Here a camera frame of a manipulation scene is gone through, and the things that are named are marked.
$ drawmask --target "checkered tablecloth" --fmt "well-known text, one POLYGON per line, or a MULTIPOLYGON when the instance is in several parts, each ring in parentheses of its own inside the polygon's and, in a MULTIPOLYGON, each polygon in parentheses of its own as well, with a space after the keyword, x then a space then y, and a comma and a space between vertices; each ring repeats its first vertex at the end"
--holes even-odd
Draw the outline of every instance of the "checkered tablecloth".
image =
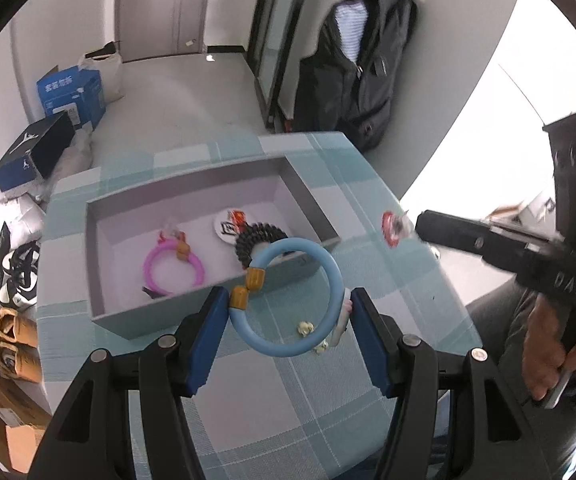
MULTIPOLYGON (((381 313, 434 348, 465 354, 481 341, 431 252, 416 240, 390 250, 381 234, 397 199, 341 134, 234 137, 155 155, 137 153, 59 182, 50 202, 36 319, 49 402, 54 410, 88 354, 144 348, 162 333, 123 339, 92 323, 84 272, 85 202, 152 178, 226 160, 285 154, 341 237, 333 256, 348 288, 363 286, 381 313)), ((327 306, 319 271, 266 294, 247 310, 265 338, 286 342, 302 320, 327 306)), ((270 358, 248 348, 228 323, 206 386, 183 406, 210 480, 327 479, 384 443, 394 400, 370 384, 351 328, 322 355, 270 358)), ((150 478, 138 394, 130 396, 139 479, 150 478)))

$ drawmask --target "shoe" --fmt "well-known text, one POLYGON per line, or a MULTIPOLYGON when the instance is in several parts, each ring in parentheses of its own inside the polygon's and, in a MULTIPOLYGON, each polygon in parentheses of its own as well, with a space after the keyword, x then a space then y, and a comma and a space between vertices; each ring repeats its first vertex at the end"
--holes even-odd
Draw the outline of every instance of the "shoe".
POLYGON ((10 251, 1 262, 1 267, 7 276, 11 276, 15 268, 30 264, 37 271, 37 262, 39 261, 39 245, 37 242, 23 244, 14 251, 10 251))
POLYGON ((40 383, 42 366, 31 351, 0 340, 0 374, 5 379, 40 383))
POLYGON ((0 339, 37 348, 37 323, 12 308, 0 308, 0 339))
POLYGON ((23 312, 37 303, 37 273, 15 269, 0 288, 0 303, 5 308, 23 312))

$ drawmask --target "gray box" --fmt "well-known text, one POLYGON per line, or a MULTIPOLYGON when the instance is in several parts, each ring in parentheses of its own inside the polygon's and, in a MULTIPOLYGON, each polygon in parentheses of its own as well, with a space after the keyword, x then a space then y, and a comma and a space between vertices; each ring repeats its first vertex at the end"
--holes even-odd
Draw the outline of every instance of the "gray box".
MULTIPOLYGON (((189 171, 108 194, 86 204, 92 321, 131 339, 177 325, 198 312, 214 285, 231 290, 244 283, 245 272, 234 247, 213 228, 215 214, 228 207, 243 208, 256 222, 274 224, 288 236, 308 238, 328 250, 340 240, 284 156, 189 171), (151 300, 142 291, 143 260, 169 218, 186 232, 188 244, 205 267, 205 281, 192 288, 193 269, 176 260, 171 251, 158 261, 157 281, 167 290, 177 285, 187 291, 151 300), (168 257, 169 265, 164 262, 168 257)), ((318 268, 319 263, 307 254, 281 256, 267 269, 263 291, 310 277, 318 268)))

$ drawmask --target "tile floor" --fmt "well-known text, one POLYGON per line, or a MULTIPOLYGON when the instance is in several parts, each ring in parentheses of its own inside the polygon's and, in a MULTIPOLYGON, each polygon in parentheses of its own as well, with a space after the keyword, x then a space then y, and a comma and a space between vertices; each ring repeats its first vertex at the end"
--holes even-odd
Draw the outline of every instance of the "tile floor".
POLYGON ((255 78, 244 57, 213 58, 196 54, 124 64, 125 96, 108 105, 93 134, 94 166, 129 152, 265 134, 255 78))

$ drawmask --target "human hand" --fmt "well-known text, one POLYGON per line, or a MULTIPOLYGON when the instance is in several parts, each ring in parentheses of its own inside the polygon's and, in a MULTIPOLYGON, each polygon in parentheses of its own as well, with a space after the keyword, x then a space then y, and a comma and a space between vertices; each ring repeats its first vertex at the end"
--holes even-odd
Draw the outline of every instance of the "human hand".
POLYGON ((576 345, 568 354, 558 340, 559 321, 548 298, 540 294, 528 319, 523 347, 523 380, 533 399, 541 400, 556 386, 560 368, 576 377, 576 345))

